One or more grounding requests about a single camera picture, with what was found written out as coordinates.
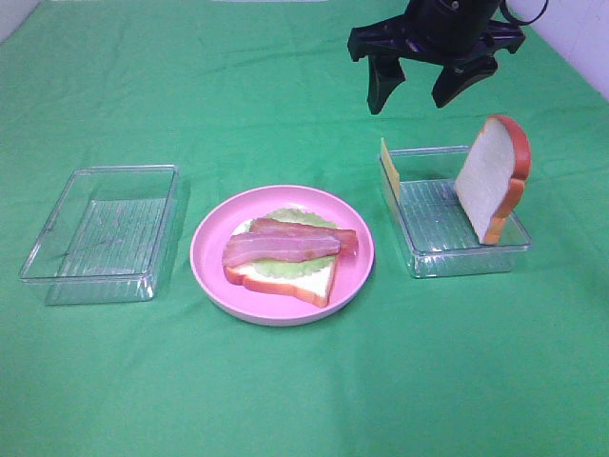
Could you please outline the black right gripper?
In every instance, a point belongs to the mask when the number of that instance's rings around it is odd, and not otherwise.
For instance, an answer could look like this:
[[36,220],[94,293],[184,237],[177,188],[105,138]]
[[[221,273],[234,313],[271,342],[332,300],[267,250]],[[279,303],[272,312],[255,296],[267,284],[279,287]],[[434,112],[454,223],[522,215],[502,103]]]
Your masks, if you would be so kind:
[[436,65],[468,62],[442,69],[432,89],[438,109],[493,76],[499,66],[490,54],[502,49],[514,53],[525,40],[519,26],[492,18],[499,5],[479,0],[411,1],[398,16],[352,29],[347,41],[351,59],[369,56],[370,112],[379,114],[405,81],[399,58]]

